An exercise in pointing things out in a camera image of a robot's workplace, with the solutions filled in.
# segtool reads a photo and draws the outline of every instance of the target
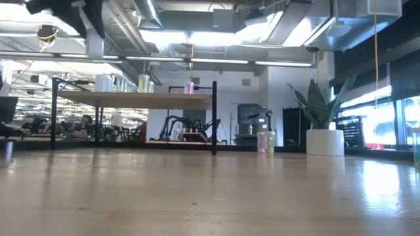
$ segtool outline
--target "wooden floor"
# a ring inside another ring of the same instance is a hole
[[[75,149],[0,169],[0,235],[420,235],[410,162]]]

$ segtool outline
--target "pink container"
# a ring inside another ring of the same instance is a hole
[[[267,138],[265,132],[257,133],[257,141],[258,153],[265,153],[265,149],[267,147]]]
[[[184,93],[185,94],[193,94],[194,93],[194,83],[193,82],[187,82],[185,84]]]

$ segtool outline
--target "white planter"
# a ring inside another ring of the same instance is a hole
[[[308,130],[306,132],[308,155],[344,156],[342,130]]]

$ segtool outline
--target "snake plant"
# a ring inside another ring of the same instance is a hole
[[[313,79],[310,80],[307,101],[299,91],[296,91],[290,84],[287,85],[295,92],[296,102],[299,103],[306,118],[312,122],[314,129],[328,129],[329,124],[340,110],[342,104],[341,99],[344,93],[353,87],[356,77],[348,78],[341,88],[340,93],[330,102],[327,102],[324,96],[322,96],[319,86]]]

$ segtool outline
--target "potted plant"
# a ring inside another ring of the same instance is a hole
[[[307,101],[299,91],[296,91],[290,84],[287,84],[295,92],[296,101],[299,103],[306,118],[312,122],[314,128],[306,132],[307,154],[327,156],[344,155],[343,131],[329,130],[329,124],[339,112],[344,93],[353,87],[355,80],[356,76],[348,78],[341,88],[340,93],[331,102],[327,102],[313,79],[310,80]]]

